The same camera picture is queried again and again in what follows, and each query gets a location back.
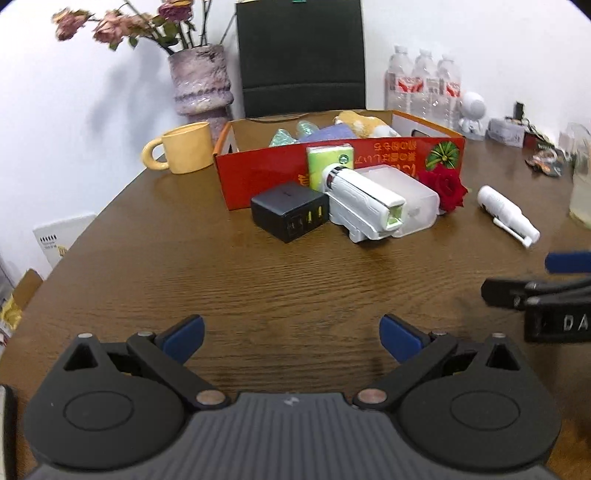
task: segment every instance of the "dried rose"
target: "dried rose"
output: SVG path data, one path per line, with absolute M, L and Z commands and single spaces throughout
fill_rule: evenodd
M 158 14 L 171 22 L 185 22 L 193 16 L 193 0 L 167 0 L 158 7 Z
M 142 37 L 150 35 L 150 21 L 152 18 L 152 15 L 143 13 L 141 15 L 133 15 L 131 17 L 124 15 L 122 21 L 126 24 L 131 33 Z
M 102 43 L 118 45 L 129 36 L 129 15 L 108 11 L 95 28 L 94 38 Z
M 59 41 L 70 40 L 78 29 L 84 26 L 90 17 L 90 12 L 87 12 L 86 10 L 77 10 L 73 12 L 69 8 L 65 8 L 61 12 L 54 14 L 51 17 L 51 20 L 57 24 L 57 39 Z
M 441 210 L 452 212 L 456 207 L 464 206 L 464 195 L 468 190 L 462 185 L 460 174 L 455 168 L 445 168 L 438 164 L 433 171 L 419 172 L 418 181 L 439 195 Z

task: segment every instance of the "black charger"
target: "black charger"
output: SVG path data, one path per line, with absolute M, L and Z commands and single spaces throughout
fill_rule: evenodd
M 329 219 L 329 198 L 289 182 L 251 198 L 254 222 L 279 240 L 289 243 Z

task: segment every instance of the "black chair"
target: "black chair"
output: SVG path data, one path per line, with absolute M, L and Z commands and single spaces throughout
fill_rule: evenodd
M 365 108 L 359 0 L 236 4 L 247 117 Z

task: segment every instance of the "plastic water bottle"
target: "plastic water bottle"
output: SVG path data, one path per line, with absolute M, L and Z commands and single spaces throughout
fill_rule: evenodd
M 431 114 L 435 123 L 448 128 L 457 128 L 460 120 L 459 96 L 462 76 L 457 64 L 449 55 L 444 55 L 438 64 L 440 95 L 434 99 Z
M 410 100 L 410 112 L 420 118 L 430 119 L 432 97 L 439 94 L 439 79 L 431 52 L 420 50 L 420 53 L 413 68 L 415 85 Z
M 396 45 L 390 57 L 386 73 L 386 110 L 408 113 L 410 92 L 413 88 L 413 62 L 408 58 L 408 49 Z

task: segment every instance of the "small box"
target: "small box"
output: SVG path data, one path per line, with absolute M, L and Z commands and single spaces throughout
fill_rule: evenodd
M 292 181 L 251 198 L 252 220 L 289 243 L 329 219 L 329 199 Z
M 491 118 L 488 136 L 510 147 L 523 147 L 525 127 L 505 118 Z
M 322 172 L 329 165 L 340 163 L 353 170 L 355 151 L 349 144 L 308 147 L 307 153 L 310 188 L 317 192 L 322 191 Z
M 390 165 L 359 168 L 356 171 L 406 200 L 402 207 L 402 226 L 392 234 L 393 237 L 400 238 L 425 230 L 437 220 L 439 195 L 426 185 Z

